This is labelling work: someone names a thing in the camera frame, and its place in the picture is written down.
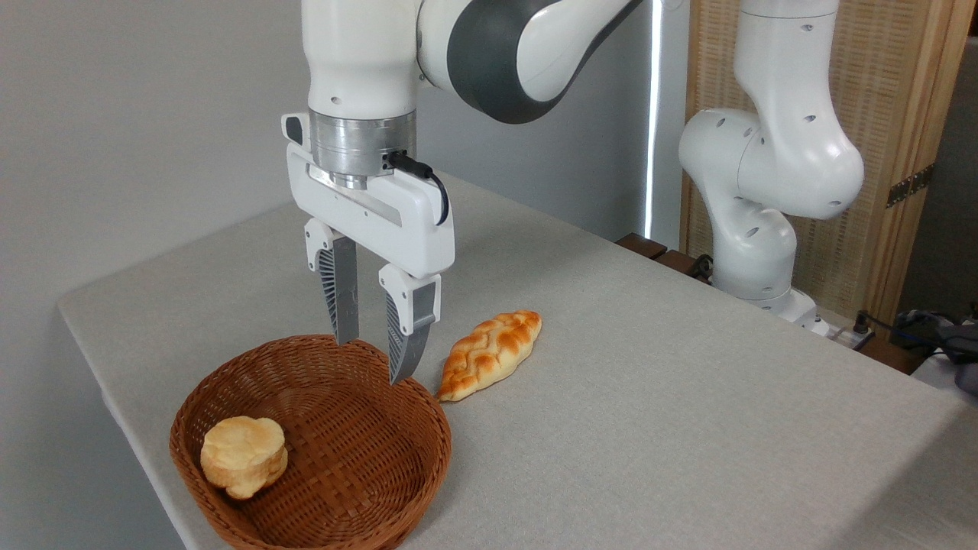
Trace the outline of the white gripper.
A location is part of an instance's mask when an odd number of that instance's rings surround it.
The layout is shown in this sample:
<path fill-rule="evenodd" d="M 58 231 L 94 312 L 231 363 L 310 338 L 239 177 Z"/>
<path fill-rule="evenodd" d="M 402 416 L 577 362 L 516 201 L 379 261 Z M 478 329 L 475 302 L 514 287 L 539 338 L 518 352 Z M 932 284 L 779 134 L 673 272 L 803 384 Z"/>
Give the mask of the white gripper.
<path fill-rule="evenodd" d="M 438 273 L 455 260 L 453 217 L 436 185 L 388 160 L 415 150 L 415 115 L 288 114 L 280 130 L 289 139 L 294 201 L 314 217 L 304 227 L 307 263 L 320 278 L 338 344 L 359 338 L 356 243 L 389 262 L 378 279 L 387 293 L 389 383 L 401 383 L 441 318 Z"/>

